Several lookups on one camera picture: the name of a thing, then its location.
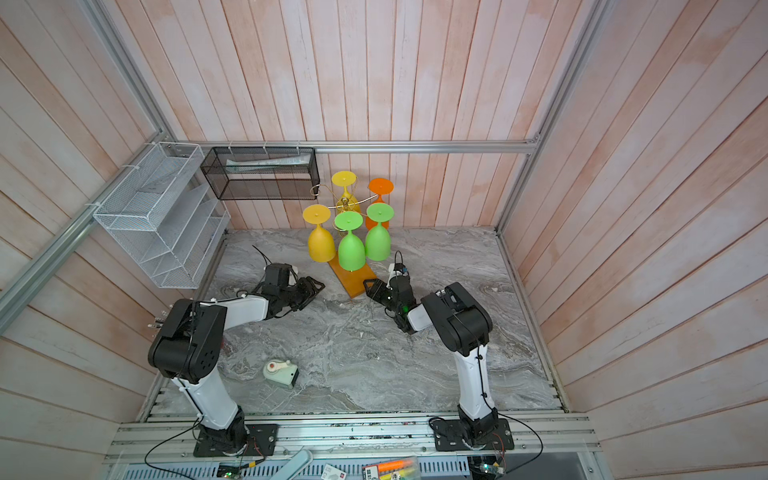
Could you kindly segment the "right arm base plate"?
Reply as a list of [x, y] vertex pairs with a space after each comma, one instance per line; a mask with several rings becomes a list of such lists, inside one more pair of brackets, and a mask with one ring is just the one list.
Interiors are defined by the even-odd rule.
[[511, 429], [505, 419], [498, 419], [493, 426], [486, 425], [479, 430], [465, 420], [447, 420], [432, 417], [428, 425], [433, 432], [435, 448], [439, 452], [465, 450], [498, 450], [506, 452], [514, 449]]

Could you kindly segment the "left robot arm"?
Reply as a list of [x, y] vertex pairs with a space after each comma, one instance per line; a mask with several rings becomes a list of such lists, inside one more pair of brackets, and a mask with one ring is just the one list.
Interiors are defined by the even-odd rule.
[[269, 263], [251, 291], [225, 300], [176, 301], [148, 352], [149, 364], [173, 381], [197, 411], [200, 440], [226, 456], [244, 453], [251, 434], [243, 409], [218, 371], [224, 333], [245, 324], [303, 310], [325, 284], [299, 277], [285, 263]]

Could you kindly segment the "gold rack with wooden base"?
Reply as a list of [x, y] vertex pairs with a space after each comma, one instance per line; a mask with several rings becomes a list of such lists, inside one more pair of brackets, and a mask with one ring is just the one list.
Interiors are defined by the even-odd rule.
[[[334, 220], [335, 220], [336, 216], [338, 215], [336, 213], [336, 211], [335, 211], [335, 205], [336, 205], [336, 201], [338, 199], [336, 199], [335, 200], [335, 204], [331, 205], [331, 206], [324, 205], [324, 204], [320, 203], [320, 205], [324, 205], [324, 206], [326, 206], [326, 207], [328, 207], [330, 209], [331, 218], [330, 218], [330, 220], [328, 222], [326, 222], [324, 224], [324, 227], [333, 236], [334, 243], [335, 243], [335, 248], [336, 248], [336, 257], [333, 260], [331, 260], [330, 262], [324, 263], [324, 264], [327, 264], [331, 268], [331, 270], [334, 273], [334, 275], [336, 276], [337, 280], [340, 282], [343, 290], [346, 292], [346, 294], [348, 295], [348, 297], [350, 299], [353, 299], [353, 298], [356, 298], [356, 297], [358, 297], [360, 295], [363, 295], [365, 293], [365, 288], [363, 286], [363, 281], [366, 280], [366, 279], [372, 279], [374, 277], [374, 272], [373, 272], [373, 270], [371, 269], [371, 267], [369, 266], [369, 264], [367, 262], [367, 255], [366, 255], [366, 264], [360, 270], [357, 270], [355, 272], [346, 271], [339, 264], [338, 246], [339, 246], [339, 243], [340, 243], [341, 239], [344, 237], [345, 232], [339, 230], [335, 226], [335, 224], [334, 224]], [[370, 200], [373, 200], [373, 197], [368, 197], [368, 198], [365, 198], [364, 200], [358, 200], [359, 204], [360, 204], [360, 209], [361, 209], [362, 205], [364, 205], [366, 202], [368, 202]], [[362, 215], [363, 220], [364, 220], [365, 215], [362, 213], [362, 210], [361, 210], [360, 214]]]

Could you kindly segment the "green wine glass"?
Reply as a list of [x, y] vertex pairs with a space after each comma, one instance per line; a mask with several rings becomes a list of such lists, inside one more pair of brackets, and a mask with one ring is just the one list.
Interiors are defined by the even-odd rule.
[[384, 224], [394, 217], [394, 210], [386, 203], [373, 203], [367, 208], [366, 215], [374, 223], [366, 235], [367, 257], [372, 261], [384, 261], [391, 253], [391, 236]]
[[355, 234], [364, 223], [363, 217], [356, 211], [339, 213], [335, 226], [345, 232], [338, 246], [340, 266], [349, 272], [360, 270], [366, 264], [366, 251], [363, 241]]

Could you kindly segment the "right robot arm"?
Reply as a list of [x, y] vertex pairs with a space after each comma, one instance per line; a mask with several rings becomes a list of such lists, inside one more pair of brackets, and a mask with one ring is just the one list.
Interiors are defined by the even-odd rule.
[[385, 307], [401, 331], [413, 335], [432, 327], [453, 353], [460, 388], [459, 418], [435, 417], [429, 421], [436, 448], [481, 448], [491, 442], [498, 428], [506, 424], [499, 419], [490, 395], [487, 353], [493, 323], [487, 311], [458, 282], [419, 301], [407, 275], [396, 275], [387, 282], [366, 279], [363, 286], [366, 295]]

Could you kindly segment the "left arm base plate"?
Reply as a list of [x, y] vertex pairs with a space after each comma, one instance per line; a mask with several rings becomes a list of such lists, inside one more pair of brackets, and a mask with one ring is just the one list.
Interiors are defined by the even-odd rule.
[[213, 430], [204, 426], [196, 441], [193, 456], [196, 458], [221, 456], [269, 457], [274, 454], [277, 424], [243, 424], [226, 430]]

